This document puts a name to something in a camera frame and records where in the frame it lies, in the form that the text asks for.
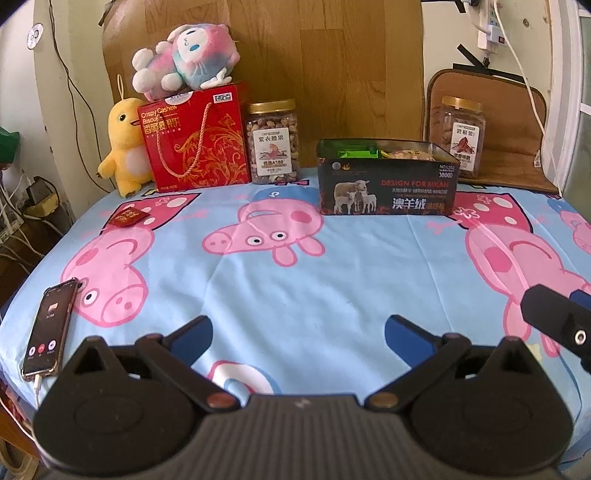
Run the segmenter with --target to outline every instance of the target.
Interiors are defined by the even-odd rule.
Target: white wall
[[[104,0],[53,0],[56,39],[60,54],[70,69],[75,84],[91,105],[98,128],[100,155],[86,105],[74,91],[79,124],[79,144],[89,174],[104,188],[112,190],[107,180],[95,177],[102,157],[109,152],[106,119],[113,105],[102,57],[102,29],[97,25]],[[46,33],[34,50],[35,73],[43,120],[53,148],[56,167],[79,217],[105,193],[85,173],[76,147],[76,124],[67,77],[51,39],[47,0],[35,0],[34,21],[45,25]]]
[[[483,50],[476,46],[478,30],[470,23],[468,12],[459,13],[453,2],[428,2],[422,6],[425,87],[435,73],[452,68],[454,62],[470,65],[457,50],[460,43],[482,61]],[[552,51],[545,1],[503,0],[499,15],[531,86],[537,88],[549,104]],[[492,69],[520,74],[508,47],[499,47],[490,60]]]
[[[74,81],[95,112],[102,157],[107,155],[110,148],[106,119],[113,104],[102,58],[102,29],[97,25],[105,2],[106,0],[53,0],[57,42],[64,61],[70,67]],[[548,101],[551,45],[549,19],[544,0],[505,0],[503,5],[500,14],[509,38],[521,58],[532,86],[540,90]],[[468,14],[458,13],[453,2],[429,2],[423,3],[422,6],[425,85],[435,72],[451,68],[453,62],[467,63],[456,50],[460,43],[482,59],[482,53],[476,47],[477,31],[471,25]],[[524,18],[528,20],[529,27],[523,25]],[[57,60],[48,34],[50,33],[48,0],[35,0],[34,21],[42,22],[46,27],[46,34],[34,53],[43,120],[47,125],[54,150],[55,165],[64,190],[72,204],[74,214],[79,216],[104,193],[86,176],[76,150],[74,120],[71,100],[66,88],[66,75]],[[517,64],[507,48],[500,49],[498,54],[491,56],[491,67],[519,73]],[[88,110],[77,95],[74,95],[80,125],[80,147],[88,170],[94,175],[101,157],[96,149]],[[107,181],[99,182],[105,188],[111,189]]]
[[[44,177],[63,193],[41,117],[33,52],[27,49],[33,1],[28,0],[0,28],[0,125],[21,134],[16,163],[4,172],[4,180],[9,190],[14,189],[23,168],[31,178]]]

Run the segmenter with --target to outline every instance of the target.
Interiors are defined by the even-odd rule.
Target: smartphone
[[[79,285],[80,280],[72,278],[43,294],[22,363],[21,375],[25,381],[32,381],[36,375],[48,377],[59,373]]]

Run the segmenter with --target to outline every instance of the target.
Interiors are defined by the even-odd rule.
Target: electrical wire
[[[56,233],[57,233],[57,234],[58,234],[60,237],[63,237],[63,236],[64,236],[64,234],[63,234],[62,232],[60,232],[60,230],[59,230],[59,229],[58,229],[58,228],[57,228],[55,225],[53,225],[53,223],[49,222],[48,220],[44,220],[44,219],[42,219],[42,218],[33,217],[33,216],[31,216],[31,215],[27,215],[27,214],[25,214],[25,213],[21,213],[21,212],[20,212],[20,211],[19,211],[19,210],[18,210],[18,209],[17,209],[17,208],[16,208],[16,207],[15,207],[15,206],[12,204],[12,202],[11,202],[11,201],[10,201],[10,199],[8,198],[8,194],[7,194],[6,190],[4,189],[4,186],[2,185],[2,183],[0,183],[0,195],[2,195],[2,197],[4,197],[4,200],[7,202],[8,206],[10,207],[10,209],[11,209],[11,210],[12,210],[14,213],[16,213],[16,215],[17,215],[18,217],[20,217],[20,218],[22,219],[22,221],[23,221],[23,222],[25,221],[25,218],[26,218],[26,219],[29,219],[29,220],[36,220],[36,221],[38,221],[38,222],[43,222],[43,223],[45,223],[46,225],[48,225],[48,226],[49,226],[49,227],[50,227],[50,228],[51,228],[53,231],[55,231],[55,232],[56,232]]]
[[[24,240],[22,238],[20,238],[18,235],[16,235],[15,233],[13,233],[12,235],[10,235],[10,238],[14,238],[15,240],[18,240],[20,243],[22,243],[26,247],[28,247],[34,254],[38,255],[40,258],[45,258],[45,255],[43,255],[41,252],[38,252],[37,250],[35,250],[33,248],[33,246],[31,245],[31,242],[29,241],[29,239],[25,235],[25,232],[23,232],[20,227],[18,228],[18,231],[24,237]]]
[[[12,199],[12,197],[14,197],[14,194],[17,192],[18,188],[21,186],[22,180],[25,177],[25,174],[23,173],[21,175],[21,178],[18,179],[18,184],[17,184],[17,188],[15,188],[12,193],[10,194],[10,196],[8,197],[8,199]],[[0,216],[2,216],[2,214],[4,213],[4,210],[6,210],[7,206],[6,205],[2,205],[2,208],[0,209]]]
[[[3,253],[0,253],[0,258],[7,258],[9,260],[12,260],[13,262],[18,263],[27,275],[31,274],[31,272],[29,272],[28,268],[25,267],[25,265],[23,265],[18,259],[14,258],[8,254],[3,254]]]
[[[66,213],[68,220],[70,221],[70,224],[73,225],[74,222],[72,222],[72,218],[70,217],[70,213],[68,212],[68,210],[66,209],[65,206],[61,205],[61,199],[60,199],[60,192],[57,191],[57,187],[51,183],[49,180],[44,179],[43,177],[41,177],[40,175],[35,175],[33,177],[34,180],[42,180],[44,181],[46,184],[48,184],[51,188],[53,188],[53,192],[56,194],[57,196],[57,207],[59,208],[60,206],[64,209],[64,212]]]
[[[34,442],[35,440],[33,440],[33,437],[32,437],[32,435],[31,435],[30,433],[28,433],[28,432],[25,430],[25,427],[23,427],[23,426],[21,425],[21,422],[19,422],[19,421],[16,419],[16,417],[15,417],[15,416],[13,415],[13,413],[12,413],[12,410],[10,410],[10,408],[8,408],[8,407],[6,406],[6,404],[4,403],[4,400],[2,399],[2,396],[1,396],[1,395],[0,395],[0,403],[1,403],[1,404],[2,404],[2,406],[4,407],[4,410],[6,410],[6,412],[7,412],[7,413],[8,413],[8,414],[11,416],[11,418],[12,418],[12,419],[13,419],[13,421],[14,421],[14,423],[16,423],[16,424],[17,424],[18,428],[20,428],[20,429],[21,429],[21,432],[23,432],[23,433],[24,433],[24,434],[25,434],[25,435],[26,435],[26,436],[27,436],[27,437],[28,437],[28,438],[29,438],[29,439],[30,439],[32,442]]]
[[[82,98],[82,101],[88,107],[88,110],[90,112],[90,116],[92,117],[92,124],[95,127],[96,148],[97,148],[98,153],[99,153],[99,158],[102,158],[102,156],[100,154],[99,136],[98,136],[98,132],[97,132],[97,129],[96,129],[95,114],[92,111],[92,108],[90,107],[90,105],[88,104],[88,102],[86,101],[86,98],[82,95],[82,93],[80,92],[80,90],[78,89],[78,87],[76,86],[76,84],[74,83],[74,81],[72,81],[72,77],[70,76],[70,70],[68,69],[68,67],[67,67],[66,63],[64,62],[63,58],[61,57],[60,50],[59,50],[59,48],[57,46],[57,39],[56,39],[56,18],[53,15],[53,3],[52,3],[51,0],[49,0],[49,20],[50,20],[50,24],[51,24],[51,37],[53,39],[53,47],[56,50],[57,58],[59,59],[59,61],[61,63],[61,66],[66,71],[67,87],[68,87],[68,92],[70,92],[70,99],[72,100],[72,112],[74,113],[74,123],[76,125],[76,148],[78,149],[78,155],[80,156],[80,161],[82,162],[82,166],[84,167],[84,170],[86,172],[86,175],[88,175],[88,178],[90,178],[90,180],[92,181],[92,183],[94,183],[103,192],[110,193],[107,189],[104,189],[103,187],[101,187],[96,182],[96,180],[94,179],[94,177],[92,175],[90,175],[90,172],[88,171],[88,168],[86,167],[86,163],[84,162],[84,158],[82,157],[82,152],[80,151],[80,142],[78,140],[78,130],[79,130],[79,127],[78,127],[78,117],[76,116],[76,103],[74,101],[74,93],[72,92],[71,86],[74,87],[74,90],[76,90],[76,92],[78,93],[78,95],[80,95],[80,98]]]
[[[35,375],[35,382],[33,383],[33,390],[35,392],[35,406],[39,410],[39,393],[41,391],[41,381],[43,377],[39,374]]]
[[[479,23],[476,22],[476,20],[474,20],[474,15],[472,15],[472,12],[475,12],[476,9],[474,7],[468,7],[468,16],[470,17],[470,23],[472,24],[472,26],[474,26],[475,29],[480,30],[482,33],[488,35],[488,32],[486,31],[485,28],[482,28]]]
[[[503,21],[501,20],[501,16],[499,15],[498,3],[499,3],[499,0],[493,0],[493,3],[492,3],[493,8],[495,9],[496,19],[498,20],[499,27],[501,28],[501,31],[503,32],[503,37],[505,37],[505,43],[509,47],[509,50],[511,50],[511,53],[513,54],[513,57],[515,58],[515,61],[517,62],[517,66],[519,67],[519,71],[521,72],[521,76],[524,79],[525,88],[527,88],[527,93],[530,96],[531,108],[534,111],[534,116],[538,122],[538,125],[540,126],[540,130],[542,130],[542,142],[545,143],[546,148],[548,149],[548,154],[550,155],[550,160],[552,162],[552,167],[554,169],[554,178],[557,183],[556,188],[558,188],[558,194],[562,197],[563,196],[562,195],[562,188],[560,188],[560,182],[558,180],[558,168],[556,168],[556,160],[554,159],[554,155],[552,154],[552,149],[550,148],[550,146],[548,145],[548,142],[546,141],[546,130],[544,128],[544,124],[542,123],[542,120],[540,120],[540,116],[538,115],[538,111],[535,107],[534,94],[531,91],[530,83],[527,80],[527,77],[525,76],[523,66],[521,65],[521,62],[519,61],[519,58],[517,57],[517,53],[515,53],[515,50],[513,49],[513,45],[511,45],[511,42],[509,41],[509,37],[507,37],[505,27],[503,26]]]
[[[26,266],[31,267],[31,268],[35,268],[35,265],[33,265],[32,263],[30,263],[27,260],[25,260],[23,257],[21,257],[19,254],[17,254],[8,245],[0,244],[0,248],[5,248],[6,250],[8,250],[11,253],[11,255],[14,255],[20,262],[24,263]]]

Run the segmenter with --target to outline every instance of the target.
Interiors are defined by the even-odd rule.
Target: bedsheet
[[[320,216],[318,203],[313,169],[285,186],[106,196],[15,296],[0,325],[2,375],[34,404],[20,377],[33,319],[43,291],[72,276],[83,287],[66,360],[89,335],[133,343],[206,314],[213,341],[193,368],[242,401],[252,393],[364,399],[408,369],[388,347],[387,319],[398,313],[475,344],[522,337],[575,420],[565,460],[584,453],[591,379],[518,307],[537,283],[591,293],[591,226],[568,203],[467,185],[449,217]],[[108,223],[129,206],[149,216],[128,228]]]

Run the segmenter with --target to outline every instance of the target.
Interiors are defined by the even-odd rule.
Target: red gift box
[[[182,93],[138,108],[159,192],[250,181],[241,82]]]

